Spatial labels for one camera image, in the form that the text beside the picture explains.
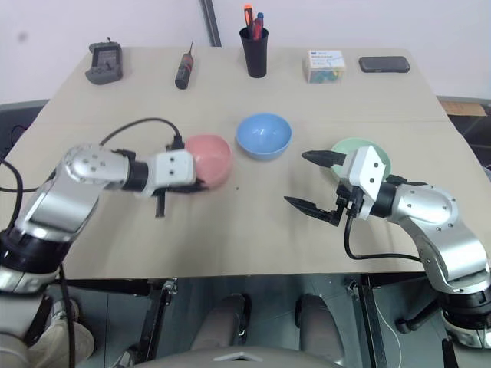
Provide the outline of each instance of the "small box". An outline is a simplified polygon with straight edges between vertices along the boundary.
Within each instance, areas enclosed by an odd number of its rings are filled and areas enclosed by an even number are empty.
[[[309,50],[305,73],[309,83],[329,83],[341,78],[346,66],[339,50]]]

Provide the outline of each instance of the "bowl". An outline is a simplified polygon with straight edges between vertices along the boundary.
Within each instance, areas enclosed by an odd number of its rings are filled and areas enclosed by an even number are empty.
[[[186,150],[196,161],[196,177],[209,189],[222,185],[232,170],[232,150],[221,137],[212,134],[191,136]]]
[[[339,153],[350,153],[351,151],[355,151],[358,148],[362,146],[373,146],[375,150],[377,151],[377,154],[382,160],[382,163],[385,164],[385,171],[384,171],[384,180],[390,175],[390,171],[392,169],[391,164],[390,164],[390,159],[387,153],[376,143],[370,141],[370,140],[364,140],[362,138],[347,138],[345,140],[340,140],[337,142],[333,147],[331,148],[332,151],[339,152]],[[332,172],[337,176],[336,179],[339,179],[339,176],[341,174],[341,166],[339,165],[334,165],[331,167]]]
[[[240,123],[236,139],[239,146],[253,159],[275,159],[290,144],[292,128],[278,115],[259,113]]]

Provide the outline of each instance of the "table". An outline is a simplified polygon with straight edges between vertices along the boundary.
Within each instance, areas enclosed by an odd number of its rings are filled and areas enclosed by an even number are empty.
[[[149,116],[173,121],[184,137],[220,134],[232,147],[234,167],[228,182],[217,190],[169,194],[164,219],[153,217],[154,199],[104,193],[66,258],[67,276],[421,271],[420,264],[407,260],[351,260],[344,253],[342,228],[309,218],[282,198],[297,196],[323,209],[334,208],[337,183],[300,154],[328,149],[349,136],[379,143],[395,174],[453,193],[465,222],[491,252],[491,228],[483,215],[491,207],[488,179],[415,61],[401,49],[342,51],[347,64],[342,79],[310,85],[302,75],[303,48],[270,49],[269,72],[259,80],[248,77],[241,49],[197,48],[187,90],[173,85],[180,48],[125,48],[123,79],[105,86],[85,78],[88,55],[8,156],[26,186],[40,184],[71,146],[98,142],[115,128]],[[366,54],[402,54],[411,70],[364,74],[358,58]],[[278,113],[293,129],[290,147],[271,162],[251,160],[234,141],[240,121],[259,112]],[[149,123],[119,135],[108,146],[144,156],[162,150],[171,133]],[[0,183],[12,187],[13,180],[3,170]],[[12,197],[1,197],[2,226],[10,215]],[[402,229],[378,218],[356,221],[351,237],[358,254],[416,254]]]

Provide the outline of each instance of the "pen holder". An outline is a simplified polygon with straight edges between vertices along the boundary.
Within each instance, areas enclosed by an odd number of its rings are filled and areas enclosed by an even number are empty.
[[[262,29],[260,40],[254,41],[249,37],[248,28],[243,28],[239,32],[244,47],[245,62],[247,72],[253,78],[262,78],[266,75],[266,61],[268,50],[268,30]]]

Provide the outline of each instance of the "robotic arm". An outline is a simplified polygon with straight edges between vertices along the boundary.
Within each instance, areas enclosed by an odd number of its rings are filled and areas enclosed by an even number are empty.
[[[195,180],[193,157],[184,149],[144,161],[136,161],[132,152],[98,145],[70,149],[23,208],[15,226],[0,232],[0,360],[12,361],[7,366],[28,366],[23,342],[33,342],[32,326],[43,320],[42,291],[55,279],[103,190],[150,197]]]
[[[338,209],[327,212],[303,199],[285,199],[306,215],[335,226],[347,209],[347,229],[353,218],[369,215],[400,225],[413,239],[428,280],[439,292],[447,332],[462,345],[491,348],[491,274],[486,252],[464,225],[455,198],[442,189],[398,176],[388,176],[384,182],[385,165],[372,146],[348,155],[309,151],[302,156],[320,166],[342,166]],[[349,232],[344,241],[349,248]]]

